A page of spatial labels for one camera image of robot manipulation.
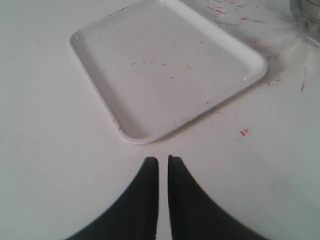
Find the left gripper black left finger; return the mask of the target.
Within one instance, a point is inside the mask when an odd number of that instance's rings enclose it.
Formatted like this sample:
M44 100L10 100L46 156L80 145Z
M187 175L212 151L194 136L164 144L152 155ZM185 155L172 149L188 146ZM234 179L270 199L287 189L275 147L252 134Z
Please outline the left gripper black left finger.
M144 159L121 196L70 240L154 240L159 216L159 162Z

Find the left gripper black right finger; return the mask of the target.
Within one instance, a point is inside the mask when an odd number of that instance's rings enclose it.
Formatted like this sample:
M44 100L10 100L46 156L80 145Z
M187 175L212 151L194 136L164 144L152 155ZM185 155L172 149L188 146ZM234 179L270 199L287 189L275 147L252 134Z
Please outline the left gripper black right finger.
M168 208L174 240L264 240L221 209L193 178L183 160L168 156Z

